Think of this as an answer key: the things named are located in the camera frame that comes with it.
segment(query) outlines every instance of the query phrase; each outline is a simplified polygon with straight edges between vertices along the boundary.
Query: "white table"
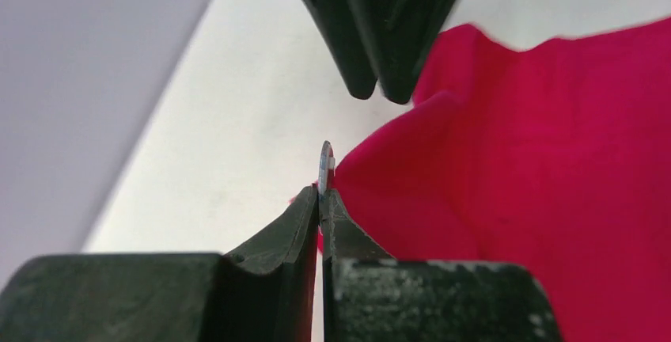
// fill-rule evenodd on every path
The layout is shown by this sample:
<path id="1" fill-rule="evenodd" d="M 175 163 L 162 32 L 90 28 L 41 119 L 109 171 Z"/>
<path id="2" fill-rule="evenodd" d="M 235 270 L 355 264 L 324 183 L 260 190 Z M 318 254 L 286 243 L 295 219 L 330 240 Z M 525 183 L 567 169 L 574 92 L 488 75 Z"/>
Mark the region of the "white table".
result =
<path id="1" fill-rule="evenodd" d="M 446 28 L 524 49 L 669 14 L 671 0 L 461 0 Z M 324 139 L 337 160 L 407 109 L 348 96 L 300 0 L 212 0 L 85 250 L 226 252 L 316 179 Z"/>

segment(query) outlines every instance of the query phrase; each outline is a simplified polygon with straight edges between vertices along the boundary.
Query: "red fabric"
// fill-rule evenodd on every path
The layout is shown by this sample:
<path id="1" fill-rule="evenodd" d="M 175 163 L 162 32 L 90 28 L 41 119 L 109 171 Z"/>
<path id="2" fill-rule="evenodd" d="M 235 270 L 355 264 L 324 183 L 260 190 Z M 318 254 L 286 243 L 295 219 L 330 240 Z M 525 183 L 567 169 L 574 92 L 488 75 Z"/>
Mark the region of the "red fabric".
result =
<path id="1" fill-rule="evenodd" d="M 526 266 L 567 341 L 671 340 L 671 19 L 524 52 L 457 27 L 414 101 L 336 170 L 364 230 Z"/>

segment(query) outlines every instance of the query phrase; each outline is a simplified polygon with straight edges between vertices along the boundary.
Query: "gray background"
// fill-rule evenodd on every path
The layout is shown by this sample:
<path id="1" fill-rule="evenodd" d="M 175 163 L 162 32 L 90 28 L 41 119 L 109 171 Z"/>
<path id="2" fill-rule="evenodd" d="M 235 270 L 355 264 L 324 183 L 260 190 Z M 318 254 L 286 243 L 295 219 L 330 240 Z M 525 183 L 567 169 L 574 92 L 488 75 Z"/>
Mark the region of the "gray background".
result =
<path id="1" fill-rule="evenodd" d="M 0 0 L 0 286 L 78 251 L 209 0 Z"/>

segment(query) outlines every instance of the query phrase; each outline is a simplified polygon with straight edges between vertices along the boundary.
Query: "white surface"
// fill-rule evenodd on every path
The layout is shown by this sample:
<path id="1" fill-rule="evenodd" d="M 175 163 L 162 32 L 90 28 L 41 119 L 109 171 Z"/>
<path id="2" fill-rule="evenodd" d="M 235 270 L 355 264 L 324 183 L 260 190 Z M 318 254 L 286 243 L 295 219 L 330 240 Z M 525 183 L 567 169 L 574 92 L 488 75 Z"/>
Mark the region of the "white surface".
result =
<path id="1" fill-rule="evenodd" d="M 530 48 L 670 13 L 671 0 L 461 0 L 448 26 Z M 214 0 L 87 250 L 230 250 L 316 179 L 324 139 L 341 158 L 405 110 L 348 97 L 300 0 Z"/>
<path id="2" fill-rule="evenodd" d="M 210 0 L 0 0 L 0 287 L 82 248 Z"/>

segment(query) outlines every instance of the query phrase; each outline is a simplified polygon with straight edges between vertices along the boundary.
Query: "crimson cloth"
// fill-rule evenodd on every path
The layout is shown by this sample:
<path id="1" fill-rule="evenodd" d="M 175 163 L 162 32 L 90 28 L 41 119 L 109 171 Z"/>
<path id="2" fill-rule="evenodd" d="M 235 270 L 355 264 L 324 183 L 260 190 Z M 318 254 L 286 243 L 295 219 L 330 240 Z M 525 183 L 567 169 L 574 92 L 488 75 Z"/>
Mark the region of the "crimson cloth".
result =
<path id="1" fill-rule="evenodd" d="M 569 342 L 671 340 L 671 19 L 523 52 L 453 28 L 413 100 L 335 172 L 372 238 L 527 267 Z"/>

